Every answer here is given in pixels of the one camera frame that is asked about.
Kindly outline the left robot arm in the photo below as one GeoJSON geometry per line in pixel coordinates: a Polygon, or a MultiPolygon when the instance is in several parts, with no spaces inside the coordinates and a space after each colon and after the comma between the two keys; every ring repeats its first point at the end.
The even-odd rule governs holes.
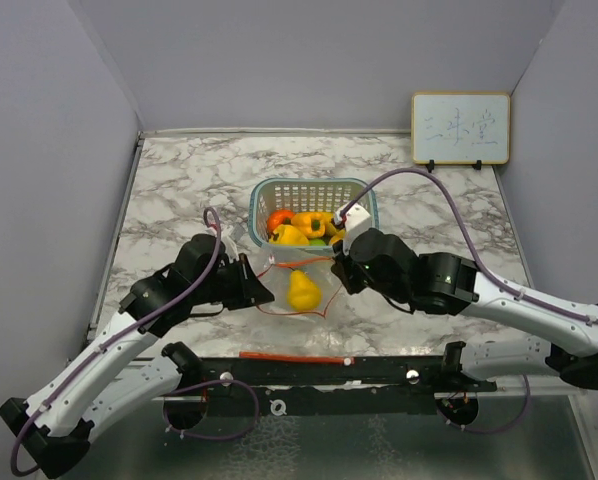
{"type": "Polygon", "coordinates": [[[35,469],[57,479],[74,468],[94,440],[139,405],[162,395],[205,390],[202,361],[183,343],[164,347],[143,369],[126,367],[194,307],[238,310],[272,302],[244,254],[231,255],[219,235],[197,234],[175,261],[136,282],[107,327],[37,393],[10,398],[0,417],[16,437],[11,459],[25,449],[35,469]]]}

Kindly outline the yellow pear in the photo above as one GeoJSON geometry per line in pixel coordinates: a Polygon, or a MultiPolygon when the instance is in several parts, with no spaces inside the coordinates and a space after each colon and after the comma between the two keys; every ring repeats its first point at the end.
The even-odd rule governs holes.
{"type": "Polygon", "coordinates": [[[322,291],[306,273],[293,270],[289,277],[286,299],[296,312],[312,311],[321,304],[322,291]]]}

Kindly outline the clear zip top bag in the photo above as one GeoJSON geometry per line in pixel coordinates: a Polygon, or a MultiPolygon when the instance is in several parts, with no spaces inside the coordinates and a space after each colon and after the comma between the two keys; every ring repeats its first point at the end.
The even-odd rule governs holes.
{"type": "Polygon", "coordinates": [[[343,322],[345,290],[326,251],[266,246],[253,261],[274,300],[256,308],[253,339],[241,358],[351,366],[336,329],[343,322]]]}

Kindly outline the large yellow bell pepper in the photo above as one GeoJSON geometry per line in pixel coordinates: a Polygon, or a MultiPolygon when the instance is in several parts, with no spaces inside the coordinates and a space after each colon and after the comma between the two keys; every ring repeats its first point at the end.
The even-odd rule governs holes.
{"type": "Polygon", "coordinates": [[[290,224],[278,225],[270,234],[269,242],[285,246],[309,246],[309,239],[298,228],[290,224]]]}

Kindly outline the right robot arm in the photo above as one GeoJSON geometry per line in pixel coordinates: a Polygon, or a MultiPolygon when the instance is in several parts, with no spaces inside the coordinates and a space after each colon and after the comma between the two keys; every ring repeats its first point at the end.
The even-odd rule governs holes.
{"type": "Polygon", "coordinates": [[[448,390],[508,375],[556,376],[598,390],[598,304],[526,289],[454,254],[418,255],[375,228],[335,243],[333,260],[333,274],[351,295],[369,288],[405,313],[463,315],[526,333],[516,341],[447,345],[438,378],[448,390]]]}

